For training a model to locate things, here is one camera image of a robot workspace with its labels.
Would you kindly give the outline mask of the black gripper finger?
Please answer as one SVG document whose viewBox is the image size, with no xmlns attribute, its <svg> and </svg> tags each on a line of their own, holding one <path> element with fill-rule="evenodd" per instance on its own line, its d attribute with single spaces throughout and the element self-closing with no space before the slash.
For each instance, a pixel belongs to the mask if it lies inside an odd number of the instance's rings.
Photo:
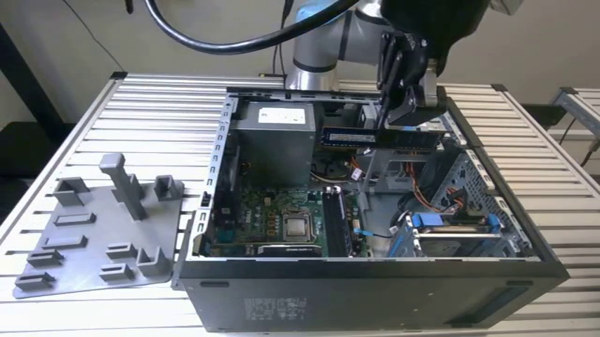
<svg viewBox="0 0 600 337">
<path fill-rule="evenodd" d="M 437 60 L 426 57 L 426 40 L 395 34 L 398 42 L 387 124 L 415 126 L 445 111 L 445 93 L 437 86 Z"/>
<path fill-rule="evenodd" d="M 382 54 L 378 65 L 378 89 L 380 91 L 380 109 L 378 113 L 378 128 L 385 127 L 385 119 L 389 110 L 389 95 L 394 82 L 394 63 L 398 53 L 397 35 L 393 32 L 383 32 L 382 34 Z"/>
</svg>

